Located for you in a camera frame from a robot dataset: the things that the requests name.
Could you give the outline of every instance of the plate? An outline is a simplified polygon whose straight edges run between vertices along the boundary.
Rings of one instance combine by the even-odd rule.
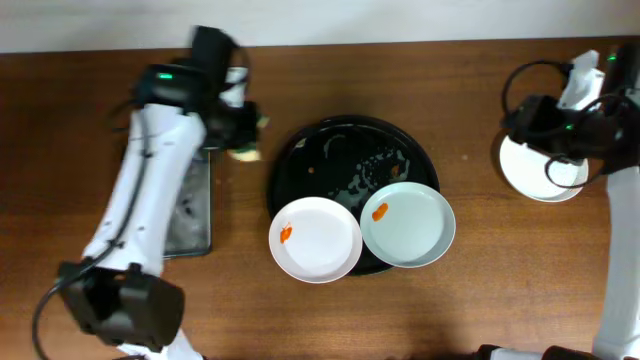
[[[285,144],[272,168],[267,208],[273,219],[292,201],[323,197],[360,219],[373,193],[399,181],[440,189],[431,160],[404,131],[367,116],[332,117],[301,129]],[[364,246],[349,275],[375,274],[391,267]]]
[[[544,202],[560,202],[578,195],[582,188],[563,189],[554,185],[545,174],[544,167],[549,157],[526,144],[517,144],[505,137],[500,146],[500,167],[511,186],[522,195]],[[560,185],[582,184],[589,176],[589,163],[582,165],[555,162],[549,168],[549,175]]]
[[[447,252],[456,219],[440,193],[423,184],[402,182],[384,187],[367,201],[360,227],[365,244],[379,259],[415,268]]]
[[[335,281],[358,262],[358,221],[335,201],[309,197],[285,206],[271,222],[269,247],[278,265],[313,284]]]

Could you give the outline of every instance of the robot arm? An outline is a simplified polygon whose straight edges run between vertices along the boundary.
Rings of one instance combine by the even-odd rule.
[[[41,359],[48,357],[38,320],[58,292],[81,330],[107,345],[151,360],[202,359],[179,329],[182,289],[159,276],[172,209],[195,153],[246,151],[257,142],[260,115],[256,104],[244,101],[249,70],[229,68],[237,49],[220,30],[198,27],[189,57],[145,70],[107,211],[82,262],[61,264],[34,313]]]
[[[126,270],[141,266],[144,273],[160,276],[164,239],[184,174],[200,148],[206,129],[200,117],[184,115],[178,107],[148,104],[134,113],[129,144],[107,211],[86,247],[83,257],[96,257],[108,246],[122,226],[124,214],[135,193],[135,180],[142,163],[141,118],[147,123],[149,149],[147,165],[131,219],[124,229],[124,247],[98,266]]]
[[[611,245],[607,293],[593,354],[601,359],[640,357],[640,168],[608,178]]]
[[[608,175],[612,231],[593,354],[605,360],[640,358],[640,46],[627,44],[609,57],[604,83],[595,70],[597,58],[590,60],[589,54],[574,60],[559,101],[530,96],[506,114],[504,125],[511,140],[547,155],[548,165],[603,161],[598,175]]]

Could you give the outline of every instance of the food residue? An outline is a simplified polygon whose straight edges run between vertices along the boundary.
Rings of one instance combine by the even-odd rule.
[[[382,218],[384,217],[384,214],[387,213],[387,210],[389,210],[389,205],[387,205],[387,203],[382,203],[382,205],[378,207],[378,210],[376,210],[373,214],[371,214],[373,221],[382,220]]]
[[[285,241],[289,240],[292,231],[293,227],[291,227],[291,223],[288,223],[287,226],[282,228],[282,231],[280,231],[280,244],[284,244]]]

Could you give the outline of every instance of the black round tray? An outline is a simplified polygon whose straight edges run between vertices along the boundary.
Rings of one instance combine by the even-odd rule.
[[[335,200],[360,221],[368,198],[392,182],[412,181],[440,191],[431,160],[394,125],[361,115],[336,116],[298,131],[274,163],[267,189],[273,219],[288,203],[309,196]],[[367,248],[349,275],[392,268]]]

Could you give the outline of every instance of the white plate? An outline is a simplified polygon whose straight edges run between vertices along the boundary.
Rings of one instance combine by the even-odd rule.
[[[500,146],[500,167],[507,181],[518,192],[534,200],[559,202],[576,196],[582,188],[563,189],[551,183],[544,171],[549,157],[529,149],[525,144],[517,144],[505,137]],[[589,164],[581,166],[555,162],[549,168],[549,175],[560,185],[577,185],[589,176]]]
[[[379,221],[373,213],[388,210]],[[456,232],[451,206],[440,193],[418,183],[401,182],[378,190],[360,216],[364,243],[380,260],[398,267],[430,264],[449,249]]]
[[[291,235],[282,243],[280,234],[287,226],[291,226]],[[287,274],[321,284],[353,269],[362,252],[362,234],[356,219],[342,205],[308,197],[278,212],[269,229],[269,247]]]

